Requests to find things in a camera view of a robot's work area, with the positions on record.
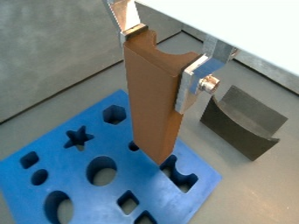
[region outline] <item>wooden block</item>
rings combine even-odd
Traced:
[[[161,52],[155,38],[154,31],[131,38],[124,57],[135,144],[161,164],[173,153],[183,119],[174,109],[183,69],[199,55]]]

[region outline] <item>oval hole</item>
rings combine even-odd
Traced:
[[[115,161],[110,157],[96,157],[87,169],[88,182],[95,186],[108,185],[118,173]]]
[[[136,143],[134,141],[131,141],[131,143],[128,144],[128,149],[131,151],[138,151],[139,150],[139,147],[136,146]]]
[[[60,191],[52,192],[44,203],[44,212],[52,224],[67,224],[74,215],[74,205],[70,196]]]
[[[47,180],[47,178],[48,178],[48,172],[44,169],[36,171],[32,175],[32,184],[35,186],[40,186]]]

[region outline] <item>hexagonal hole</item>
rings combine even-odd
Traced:
[[[118,105],[110,106],[103,111],[103,119],[106,123],[118,125],[127,119],[127,111],[123,107]]]

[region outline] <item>gray floor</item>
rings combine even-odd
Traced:
[[[199,51],[202,43],[181,33],[163,42],[159,48],[169,53],[185,53]],[[201,94],[197,105],[186,113],[181,138],[219,171],[223,180],[191,223],[297,224],[299,223],[299,97],[234,61],[217,76],[222,80],[217,93],[219,99],[230,86],[235,85],[285,115],[289,121],[275,133],[281,143],[257,162],[250,162],[199,123],[210,100],[209,94]],[[123,64],[111,67],[0,125],[0,158],[10,156],[120,88],[127,90]],[[3,196],[0,222],[14,223]]]

